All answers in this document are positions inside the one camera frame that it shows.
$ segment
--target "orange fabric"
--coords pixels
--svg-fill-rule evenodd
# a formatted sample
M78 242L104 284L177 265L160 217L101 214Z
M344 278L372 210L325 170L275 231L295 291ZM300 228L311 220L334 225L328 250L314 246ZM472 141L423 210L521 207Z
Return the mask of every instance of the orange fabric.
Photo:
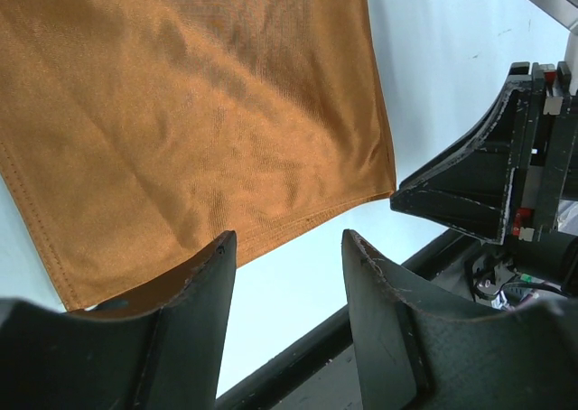
M68 309L395 188L367 0L0 0L0 172Z

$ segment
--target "stitched seam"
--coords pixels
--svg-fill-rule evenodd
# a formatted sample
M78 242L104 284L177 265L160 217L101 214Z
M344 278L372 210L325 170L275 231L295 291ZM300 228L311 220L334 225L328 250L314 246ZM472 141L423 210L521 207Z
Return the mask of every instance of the stitched seam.
M6 186L10 191L12 191L15 201L17 203L20 203L20 205L22 206L21 212L23 219L27 224L31 237L35 241L38 253L41 256L44 266L49 272L49 275L51 277L52 282L54 283L54 286L56 287L57 292L59 293L63 289L61 283L58 282L60 280L59 278L61 278L62 282L66 286L66 289L68 290L70 298L73 300L74 303L79 304L79 297L76 291L74 290L74 287L71 285L69 278L66 276L60 258L56 253L56 251L54 250L51 239L48 236L48 233L46 232L44 224L42 223L40 214L31 198L31 195L28 193L28 190L25 187L22 177L20 176L18 170L16 169L13 157L10 155L10 153L8 152L8 148L2 141L0 141L0 148L3 151L5 160L7 161L11 172L9 173L7 168L4 167L3 173L5 176ZM53 269L52 266L56 266L56 268L58 269L58 274L54 274L51 272L51 270Z
M272 250L271 246L276 245L277 247L279 247L280 241L284 244L284 243L290 241L291 239L293 239L295 232L297 232L297 233L299 233L299 235L301 235L302 233L306 232L307 230L321 225L322 223L324 223L327 220L328 217L329 218L335 217L334 210L341 210L343 208L350 209L350 208L353 208L357 205L361 205L361 204L370 202L374 199L389 196L389 194L391 194L392 192L393 191L391 189L389 189L389 190L382 191L382 192L376 192L376 193L373 193L373 194L370 194L367 196L362 196L360 198L356 198L355 200L348 200L346 202L340 202L336 205L331 205L330 207L326 207L326 208L321 209L317 212L309 213L309 214L303 216L302 218L291 220L290 222L283 225L282 227L275 228L275 230L267 228L266 230L255 234L253 237L251 237L249 239L241 238L239 240L239 244L238 244L238 248L237 248L237 259L240 256L245 256L246 253L251 254L250 255L251 259L249 261L256 259L260 256L263 256ZM307 222L306 225L300 225L301 223L303 223L304 221L307 221L307 220L309 220L309 222ZM263 245L263 241L262 241L263 239L266 239L268 241L268 243L266 245ZM256 249L255 248L256 246L261 246L261 245L266 246L266 247L263 249ZM205 248L205 246L202 246L201 248L199 248L198 250L196 250L194 252L191 251L191 252L187 252L186 254L183 254L182 256L178 256L176 258L176 260L174 261L173 266L166 268L166 270L164 270L163 272L161 272L158 275L155 275L153 277L150 277L149 279L146 279L143 282L136 283L135 285L131 286L130 288L117 287L115 289L110 289L109 291L107 291L105 293L99 293L98 299L88 299L88 305L100 303L100 302L108 300L112 297L116 297L116 296L130 290L130 289L136 288L137 286L140 286L142 284L146 284L147 282L150 282L152 279L155 279L159 275L162 275L163 273L166 273L169 270L172 270L173 268L175 268L179 264L191 259L197 253L199 253L203 248ZM244 262L243 264L239 264L239 262L237 262L237 268L244 266L247 262Z
M356 205L361 205L361 204L367 203L369 201L372 201L377 197L381 197L381 196L389 197L393 193L394 189L395 188L392 187L389 189L373 190L368 195L362 195L362 196L356 195L350 200L336 201L336 202L332 203L331 205L325 206L321 209L314 207L314 208L306 209L306 211L302 211L302 212L297 211L296 213L295 212L289 213L289 214L287 214L281 218L272 220L271 223L268 225L268 227L275 228L275 231L269 231L267 229L266 232L274 232L274 233L275 232L281 232L281 231L285 230L286 227L299 225L302 221L308 220L308 219L314 219L317 215L328 214L328 213L331 214L331 211L334 209L339 209L339 208L350 209L352 207L355 207ZM291 219L290 221L282 224L281 226L276 225L276 222L278 222L279 220L287 219L287 217L291 216L292 214L301 215L301 217L298 219ZM244 238L245 242L252 241L254 238L261 237L261 235L262 235L262 232L259 232L258 228L252 229L251 231L248 231L247 233L248 233L248 236L246 238Z

